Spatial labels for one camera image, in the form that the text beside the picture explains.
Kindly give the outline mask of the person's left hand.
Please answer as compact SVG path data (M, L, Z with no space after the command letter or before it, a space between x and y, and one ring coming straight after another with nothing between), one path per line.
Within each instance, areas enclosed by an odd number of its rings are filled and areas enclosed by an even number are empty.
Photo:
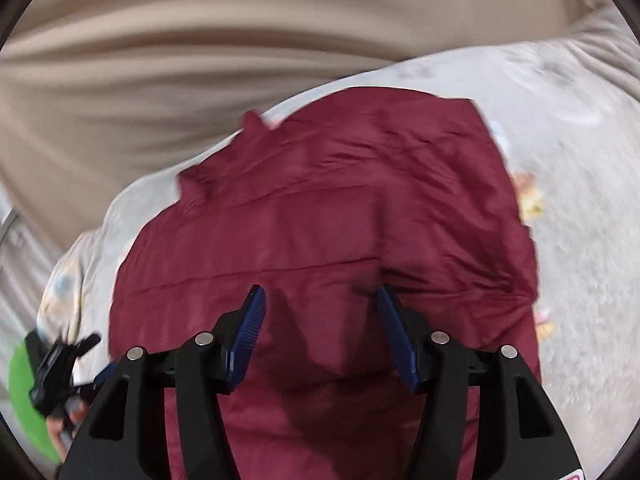
M75 437L77 430L89 411L89 405L79 398L70 400L66 405L66 414L62 417L50 415L46 418L46 428L49 439L56 454L64 462L70 449L70 440Z

